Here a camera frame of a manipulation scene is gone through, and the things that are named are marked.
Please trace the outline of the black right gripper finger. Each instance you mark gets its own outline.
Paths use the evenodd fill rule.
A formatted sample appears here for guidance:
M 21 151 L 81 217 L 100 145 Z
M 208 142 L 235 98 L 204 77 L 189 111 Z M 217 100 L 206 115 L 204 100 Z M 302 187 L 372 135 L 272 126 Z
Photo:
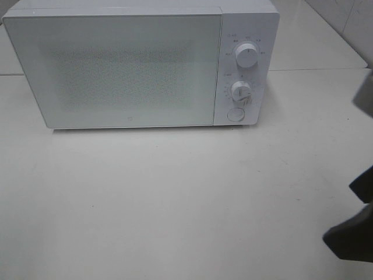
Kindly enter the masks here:
M 330 228 L 323 241 L 339 259 L 372 259 L 372 203 Z
M 349 187 L 353 193 L 365 204 L 372 202 L 373 166 L 359 175 Z

